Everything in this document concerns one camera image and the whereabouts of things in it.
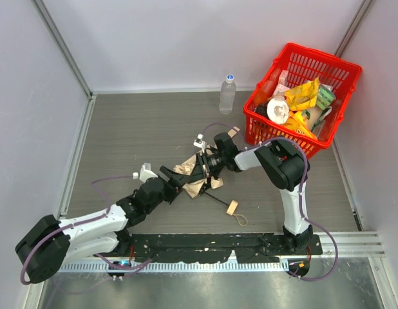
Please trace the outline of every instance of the metal frame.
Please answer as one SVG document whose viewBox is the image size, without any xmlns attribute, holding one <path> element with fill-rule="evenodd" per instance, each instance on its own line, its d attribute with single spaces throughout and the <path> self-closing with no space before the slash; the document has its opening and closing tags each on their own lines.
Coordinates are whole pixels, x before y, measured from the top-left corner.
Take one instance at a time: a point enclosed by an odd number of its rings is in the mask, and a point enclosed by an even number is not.
<svg viewBox="0 0 398 309">
<path fill-rule="evenodd" d="M 28 287 L 28 292 L 26 295 L 26 301 L 24 302 L 24 309 L 37 309 L 40 303 L 40 298 L 42 297 L 44 282 L 30 285 Z"/>
<path fill-rule="evenodd" d="M 254 91 L 255 87 L 239 87 L 237 91 Z M 175 93 L 175 92 L 219 92 L 220 88 L 172 88 L 172 89 L 142 89 L 142 90 L 95 90 L 94 95 L 129 95 L 133 93 Z"/>
<path fill-rule="evenodd" d="M 358 213 L 357 203 L 355 201 L 354 194 L 352 193 L 352 190 L 351 190 L 352 186 L 350 184 L 348 176 L 345 173 L 345 168 L 344 168 L 344 164 L 343 164 L 343 161 L 341 159 L 341 156 L 339 155 L 336 137 L 332 141 L 332 150 L 333 150 L 334 155 L 335 155 L 336 164 L 338 165 L 339 173 L 341 174 L 343 186 L 345 188 L 346 196 L 348 197 L 349 205 L 351 206 L 352 215 L 354 216 L 354 219 L 355 219 L 355 222 L 356 222 L 358 230 L 362 231 L 362 230 L 364 230 L 362 217 Z"/>
<path fill-rule="evenodd" d="M 82 118 L 81 129 L 79 131 L 79 136 L 77 138 L 76 146 L 73 151 L 73 156 L 72 156 L 71 162 L 70 162 L 70 168 L 69 168 L 69 173 L 68 173 L 68 177 L 66 180 L 66 185 L 64 186 L 63 194 L 62 194 L 61 201 L 59 204 L 60 206 L 59 206 L 58 218 L 66 217 L 67 212 L 68 212 L 71 194 L 73 192 L 73 187 L 75 185 L 77 170 L 79 169 L 79 164 L 80 164 L 81 157 L 82 157 L 84 142 L 86 141 L 86 136 L 88 134 L 88 129 L 89 129 L 90 120 L 91 120 L 91 114 L 93 113 L 93 108 L 95 107 L 95 101 L 96 101 L 96 96 L 94 95 L 89 99 L 87 106 L 86 106 L 86 110 L 85 110 L 83 118 Z"/>
<path fill-rule="evenodd" d="M 315 233 L 321 240 L 323 254 L 312 256 L 314 258 L 334 258 L 335 248 L 331 239 L 325 233 Z M 340 258 L 360 257 L 385 257 L 384 249 L 376 232 L 331 232 L 338 245 L 338 256 Z M 281 258 L 295 259 L 306 256 L 280 256 Z"/>
<path fill-rule="evenodd" d="M 116 257 L 115 260 L 124 259 L 129 257 Z M 236 260 L 234 252 L 229 256 L 225 263 L 215 264 L 199 264 L 183 262 L 179 263 L 150 263 L 143 268 L 143 273 L 175 273 L 175 272 L 283 272 L 289 270 L 289 264 L 286 259 L 277 263 L 253 263 L 253 264 L 239 264 Z M 63 266 L 60 273 L 98 273 L 98 272 L 111 272 L 123 273 L 123 270 L 109 270 L 109 265 L 97 257 L 89 257 L 80 261 Z"/>
<path fill-rule="evenodd" d="M 389 309 L 397 309 L 398 298 L 395 296 L 393 284 L 388 276 L 389 272 L 387 271 L 385 265 L 386 258 L 370 257 L 369 264 L 371 266 L 375 282 L 377 283 L 384 307 Z"/>
<path fill-rule="evenodd" d="M 372 6 L 374 5 L 376 0 L 363 0 L 361 5 L 359 6 L 357 12 L 355 13 L 354 18 L 352 19 L 348 29 L 346 30 L 342 41 L 339 43 L 337 50 L 335 51 L 335 56 L 342 57 L 345 50 L 348 48 L 349 43 L 354 38 L 354 35 L 358 31 L 362 22 L 365 20 Z"/>
<path fill-rule="evenodd" d="M 77 63 L 75 59 L 73 58 L 73 55 L 70 53 L 70 50 L 68 46 L 66 45 L 66 42 L 64 41 L 59 29 L 57 29 L 57 26 L 55 22 L 53 21 L 46 5 L 44 4 L 43 0 L 31 0 L 34 7 L 36 8 L 37 12 L 39 13 L 40 17 L 42 18 L 44 24 L 46 25 L 47 29 L 50 32 L 50 35 L 53 37 L 57 47 L 61 51 L 63 57 L 66 59 L 66 62 L 68 63 L 68 66 L 70 67 L 71 71 L 75 75 L 77 81 L 81 85 L 84 93 L 86 94 L 87 98 L 90 99 L 92 96 L 91 90 L 85 81 L 82 72 L 80 71 L 79 67 L 77 66 Z"/>
</svg>

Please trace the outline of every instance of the plastic bottle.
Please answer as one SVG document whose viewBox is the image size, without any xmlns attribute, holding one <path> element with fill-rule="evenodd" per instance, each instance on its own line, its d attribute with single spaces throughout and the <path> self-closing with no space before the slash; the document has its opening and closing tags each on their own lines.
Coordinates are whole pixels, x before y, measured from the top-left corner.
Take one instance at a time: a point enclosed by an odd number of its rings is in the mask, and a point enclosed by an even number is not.
<svg viewBox="0 0 398 309">
<path fill-rule="evenodd" d="M 226 76 L 226 80 L 220 88 L 219 111 L 222 114 L 229 114 L 233 108 L 236 93 L 236 84 L 233 78 L 233 75 Z"/>
</svg>

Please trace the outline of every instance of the metal floor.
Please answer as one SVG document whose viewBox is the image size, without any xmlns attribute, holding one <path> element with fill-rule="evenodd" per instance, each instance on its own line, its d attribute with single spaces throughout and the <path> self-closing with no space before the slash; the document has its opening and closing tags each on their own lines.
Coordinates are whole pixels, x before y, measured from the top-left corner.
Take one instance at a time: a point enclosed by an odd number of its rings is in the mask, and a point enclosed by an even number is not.
<svg viewBox="0 0 398 309">
<path fill-rule="evenodd" d="M 144 162 L 158 171 L 173 168 L 196 151 L 193 139 L 207 124 L 223 122 L 245 129 L 242 106 L 251 93 L 236 93 L 233 112 L 218 111 L 218 92 L 145 93 L 98 95 L 81 157 L 68 217 L 82 216 L 106 207 L 90 187 L 98 178 L 131 174 Z M 208 130 L 205 140 L 226 128 Z M 238 145 L 240 137 L 234 138 Z M 307 207 L 309 217 L 331 231 L 355 231 L 335 156 L 320 151 L 310 161 Z M 249 220 L 246 227 L 226 215 L 225 206 L 208 196 L 191 199 L 182 193 L 172 205 L 163 204 L 146 221 L 133 227 L 137 233 L 280 232 L 284 220 L 280 193 L 263 169 L 242 173 L 222 172 L 224 186 L 212 193 L 230 203 L 239 202 L 237 213 Z M 138 180 L 113 180 L 100 187 L 112 201 L 125 197 L 141 184 Z"/>
<path fill-rule="evenodd" d="M 323 275 L 332 258 L 311 261 L 309 277 Z M 251 309 L 251 308 L 383 308 L 367 258 L 342 258 L 336 271 L 320 282 L 298 281 L 284 272 L 194 272 L 143 274 L 106 281 L 106 273 L 57 274 L 51 278 L 39 309 Z"/>
</svg>

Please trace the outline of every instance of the cable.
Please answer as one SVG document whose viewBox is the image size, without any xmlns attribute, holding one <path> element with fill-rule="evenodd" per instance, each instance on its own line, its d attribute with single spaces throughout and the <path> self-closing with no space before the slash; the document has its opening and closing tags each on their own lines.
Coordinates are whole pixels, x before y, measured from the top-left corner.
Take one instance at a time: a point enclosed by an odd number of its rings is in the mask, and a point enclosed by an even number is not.
<svg viewBox="0 0 398 309">
<path fill-rule="evenodd" d="M 308 262 L 310 263 L 310 261 L 312 260 L 312 254 L 311 254 L 310 245 L 308 245 L 307 254 L 308 254 Z"/>
<path fill-rule="evenodd" d="M 326 279 L 326 278 L 329 277 L 329 276 L 334 272 L 334 270 L 336 269 L 336 265 L 337 265 L 337 263 L 338 263 L 338 247 L 337 247 L 337 244 L 336 244 L 336 241 L 335 241 L 334 237 L 331 235 L 331 233 L 330 233 L 326 228 L 324 228 L 324 227 L 322 227 L 321 225 L 319 225 L 319 224 L 313 222 L 312 220 L 306 218 L 306 217 L 305 217 L 305 214 L 303 213 L 303 198 L 302 198 L 302 191 L 303 191 L 303 183 L 305 182 L 305 179 L 307 178 L 307 173 L 308 173 L 308 158 L 307 158 L 305 152 L 303 151 L 302 147 L 299 146 L 298 143 L 296 143 L 295 141 L 290 140 L 290 139 L 288 139 L 288 138 L 282 137 L 282 136 L 278 136 L 278 137 L 271 138 L 270 140 L 266 140 L 265 142 L 263 142 L 263 143 L 261 143 L 261 144 L 259 144 L 259 145 L 256 145 L 256 146 L 250 148 L 249 150 L 254 149 L 254 148 L 256 148 L 256 147 L 265 146 L 265 145 L 267 145 L 267 144 L 269 144 L 269 143 L 271 143 L 271 142 L 273 142 L 273 141 L 275 141 L 275 140 L 284 140 L 284 141 L 286 141 L 286 142 L 289 142 L 289 143 L 291 143 L 292 145 L 294 145 L 294 146 L 298 149 L 298 151 L 301 153 L 302 159 L 303 159 L 303 163 L 304 163 L 304 168 L 303 168 L 303 174 L 302 174 L 302 178 L 301 178 L 302 181 L 301 181 L 301 183 L 299 184 L 299 212 L 300 212 L 300 214 L 301 214 L 302 219 L 304 219 L 304 220 L 305 220 L 306 222 L 308 222 L 309 224 L 311 224 L 311 225 L 313 225 L 313 226 L 319 228 L 319 229 L 322 230 L 326 235 L 328 235 L 329 238 L 330 238 L 330 240 L 331 240 L 332 243 L 334 244 L 334 247 L 335 247 L 335 261 L 334 261 L 334 264 L 332 265 L 332 268 L 329 270 L 329 272 L 327 272 L 325 275 L 323 275 L 323 276 L 321 276 L 321 277 L 317 277 L 317 278 L 306 278 L 306 277 L 300 277 L 300 276 L 298 276 L 296 273 L 291 272 L 291 271 L 289 271 L 289 273 L 290 273 L 293 277 L 296 277 L 296 278 L 301 279 L 301 280 L 303 280 L 303 281 L 314 282 L 314 281 L 319 281 L 319 280 L 322 280 L 322 279 Z"/>
<path fill-rule="evenodd" d="M 137 273 L 141 272 L 142 269 L 143 269 L 144 267 L 146 267 L 147 264 L 149 264 L 150 262 L 151 262 L 151 260 L 147 260 L 147 261 L 143 262 L 143 264 L 144 264 L 144 263 L 146 263 L 146 264 L 145 264 L 144 266 L 142 266 L 142 267 L 140 267 L 142 264 L 138 265 L 139 268 L 138 268 L 137 270 L 135 270 L 134 272 L 131 272 L 131 273 L 129 273 L 129 274 L 126 274 L 126 275 L 122 276 L 122 279 L 125 278 L 125 277 L 126 277 L 126 278 L 133 277 L 133 276 L 136 275 Z M 91 287 L 89 287 L 89 288 L 87 288 L 87 289 L 85 289 L 85 290 L 81 290 L 81 291 L 79 291 L 79 292 L 66 291 L 65 289 L 61 288 L 61 283 L 62 283 L 62 281 L 59 281 L 59 282 L 56 283 L 56 286 L 55 286 L 55 288 L 53 289 L 53 292 L 52 292 L 52 294 L 50 295 L 49 300 L 47 300 L 47 304 L 46 304 L 46 306 L 45 306 L 44 308 L 45 308 L 45 309 L 49 309 L 49 308 L 50 308 L 50 305 L 51 305 L 52 302 L 53 302 L 53 298 L 55 297 L 55 295 L 56 295 L 56 293 L 57 293 L 58 291 L 60 291 L 60 292 L 62 292 L 62 293 L 65 293 L 65 294 L 68 294 L 68 295 L 82 295 L 82 294 L 85 294 L 85 293 L 90 292 L 91 290 L 93 290 L 94 288 L 97 288 L 97 287 L 98 287 L 99 285 L 101 285 L 102 283 L 105 283 L 106 281 L 110 281 L 110 280 L 114 280 L 114 279 L 113 279 L 112 277 L 104 278 L 103 280 L 100 280 L 99 282 L 95 283 L 95 284 L 92 285 Z"/>
<path fill-rule="evenodd" d="M 213 126 L 228 127 L 229 129 L 231 129 L 231 130 L 233 130 L 233 131 L 236 131 L 236 132 L 242 137 L 243 143 L 245 143 L 245 137 L 244 137 L 244 135 L 243 135 L 239 130 L 235 129 L 235 128 L 232 127 L 232 126 L 228 126 L 227 124 L 223 124 L 223 123 L 221 123 L 221 122 L 213 122 L 212 124 L 208 124 L 208 125 L 205 127 L 205 129 L 202 131 L 202 135 L 205 136 L 205 132 L 206 132 L 210 127 L 213 127 Z"/>
<path fill-rule="evenodd" d="M 112 265 L 113 265 L 114 267 L 119 266 L 119 265 L 113 264 L 111 261 L 109 261 L 109 260 L 107 260 L 107 259 L 103 259 L 103 261 L 107 262 L 107 263 L 109 264 L 109 266 L 112 266 Z M 135 266 L 135 267 L 131 267 L 131 268 L 127 267 L 127 269 L 123 269 L 123 270 L 131 270 L 131 269 L 134 269 L 135 271 L 134 271 L 134 272 L 131 272 L 131 273 L 129 273 L 129 274 L 126 274 L 126 275 L 124 275 L 124 276 L 122 276 L 122 278 L 125 278 L 125 277 L 133 277 L 135 274 L 141 272 L 141 271 L 143 270 L 143 268 L 145 268 L 150 262 L 152 262 L 152 260 L 151 260 L 151 259 L 148 259 L 148 260 L 144 261 L 142 264 L 139 264 L 139 265 L 137 265 L 137 266 Z M 61 288 L 61 287 L 59 287 L 59 290 L 60 290 L 61 292 L 63 292 L 63 293 L 70 294 L 70 295 L 81 295 L 81 294 L 85 294 L 85 293 L 87 293 L 87 292 L 93 290 L 94 288 L 96 288 L 96 287 L 98 287 L 99 285 L 101 285 L 103 282 L 106 282 L 106 281 L 109 281 L 109 280 L 112 280 L 112 279 L 113 279 L 112 277 L 105 278 L 105 279 L 103 279 L 103 280 L 100 280 L 98 283 L 95 283 L 95 284 L 92 285 L 91 287 L 89 287 L 89 288 L 87 288 L 87 289 L 85 289 L 85 290 L 83 290 L 83 291 L 79 291 L 79 292 L 70 292 L 70 291 L 66 291 L 66 290 L 64 290 L 64 289 Z"/>
<path fill-rule="evenodd" d="M 130 255 L 129 255 L 129 263 L 132 262 L 132 259 L 135 257 L 135 249 L 134 246 L 132 245 L 130 247 Z"/>
<path fill-rule="evenodd" d="M 133 267 L 129 267 L 129 266 L 123 266 L 123 265 L 117 265 L 117 264 L 113 264 L 111 261 L 109 261 L 108 259 L 106 259 L 104 256 L 102 256 L 100 253 L 95 254 L 95 256 L 97 256 L 98 258 L 101 258 L 103 261 L 105 261 L 107 264 L 109 264 L 110 267 L 114 267 L 116 269 L 119 270 L 135 270 L 138 269 L 140 267 L 145 267 L 147 264 L 149 264 L 150 262 L 152 262 L 151 259 L 147 259 L 146 261 L 144 261 L 142 264 L 133 266 Z"/>
<path fill-rule="evenodd" d="M 27 255 L 26 260 L 25 260 L 24 263 L 23 263 L 23 267 L 22 267 L 21 273 L 20 273 L 20 281 L 22 282 L 23 285 L 30 285 L 30 284 L 32 283 L 31 281 L 26 281 L 26 279 L 25 279 L 24 277 L 25 277 L 25 275 L 26 275 L 26 271 L 27 271 L 28 265 L 30 264 L 30 261 L 32 260 L 34 254 L 38 251 L 38 249 L 39 249 L 44 243 L 46 243 L 46 241 L 48 241 L 49 239 L 53 238 L 54 235 L 57 235 L 58 233 L 63 232 L 64 230 L 67 230 L 67 229 L 70 229 L 70 228 L 73 228 L 73 227 L 78 227 L 78 226 L 83 225 L 83 224 L 86 224 L 86 223 L 91 223 L 91 222 L 94 222 L 94 221 L 103 219 L 103 218 L 105 218 L 105 217 L 110 213 L 110 209 L 111 209 L 112 203 L 109 201 L 109 198 L 103 193 L 103 191 L 101 191 L 101 190 L 96 186 L 96 183 L 98 183 L 98 182 L 103 182 L 103 181 L 105 181 L 105 180 L 121 179 L 121 178 L 132 178 L 132 176 L 127 176 L 127 175 L 126 175 L 126 176 L 106 177 L 106 178 L 101 178 L 101 179 L 95 180 L 94 182 L 91 183 L 91 186 L 96 190 L 96 192 L 98 192 L 98 193 L 109 203 L 109 206 L 108 206 L 108 208 L 106 209 L 106 212 L 105 212 L 104 214 L 101 214 L 101 215 L 99 215 L 99 216 L 97 216 L 97 217 L 94 217 L 94 218 L 82 220 L 82 221 L 79 221 L 79 222 L 76 222 L 76 223 L 71 223 L 71 224 L 69 224 L 69 225 L 67 225 L 67 226 L 65 226 L 65 227 L 61 227 L 61 228 L 59 228 L 59 229 L 57 229 L 57 230 L 51 232 L 50 234 L 46 235 L 45 237 L 43 237 L 43 239 L 40 240 L 40 241 L 36 244 L 36 246 L 34 246 L 34 248 L 32 249 L 32 251 L 30 251 L 30 253 Z M 112 265 L 113 265 L 112 267 L 114 267 L 114 268 L 116 268 L 116 269 L 122 269 L 122 268 L 117 268 L 117 267 L 119 267 L 120 265 L 116 265 L 116 264 L 112 264 Z"/>
</svg>

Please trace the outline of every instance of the red basket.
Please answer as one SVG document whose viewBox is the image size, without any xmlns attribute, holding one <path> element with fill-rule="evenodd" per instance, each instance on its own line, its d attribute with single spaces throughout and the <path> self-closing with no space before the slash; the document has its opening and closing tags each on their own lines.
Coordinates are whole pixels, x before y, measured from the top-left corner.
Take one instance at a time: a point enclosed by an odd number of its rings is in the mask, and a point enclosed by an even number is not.
<svg viewBox="0 0 398 309">
<path fill-rule="evenodd" d="M 336 101 L 332 104 L 332 112 L 327 116 L 318 140 L 291 131 L 254 112 L 256 106 L 272 96 L 282 70 L 289 71 L 286 86 L 290 88 L 316 77 L 319 77 L 321 83 L 334 87 Z M 360 66 L 331 54 L 288 43 L 243 107 L 246 115 L 246 142 L 256 145 L 275 136 L 284 136 L 297 142 L 308 158 L 312 158 L 319 150 L 331 145 L 361 72 Z"/>
</svg>

